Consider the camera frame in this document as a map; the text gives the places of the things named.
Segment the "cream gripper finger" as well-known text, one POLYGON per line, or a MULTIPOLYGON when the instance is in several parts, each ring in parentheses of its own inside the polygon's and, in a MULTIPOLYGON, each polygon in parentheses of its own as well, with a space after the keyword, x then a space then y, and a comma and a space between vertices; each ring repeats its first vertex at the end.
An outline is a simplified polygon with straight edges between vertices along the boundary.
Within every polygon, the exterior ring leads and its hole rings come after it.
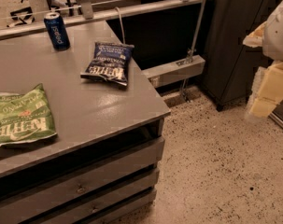
POLYGON ((247 35, 243 40, 243 44, 251 48, 261 47, 265 25, 266 22, 263 22, 253 32, 247 35))
POLYGON ((248 115, 267 118, 283 101, 283 62, 273 61, 267 67, 259 67, 248 100, 248 115))

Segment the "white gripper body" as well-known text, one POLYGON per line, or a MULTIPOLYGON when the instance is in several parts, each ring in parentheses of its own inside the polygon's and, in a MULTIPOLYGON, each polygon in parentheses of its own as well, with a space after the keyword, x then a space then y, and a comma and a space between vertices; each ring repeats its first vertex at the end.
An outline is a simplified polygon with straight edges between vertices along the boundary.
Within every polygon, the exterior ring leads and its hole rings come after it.
POLYGON ((272 60, 283 61, 283 0, 266 21, 262 52, 272 60))

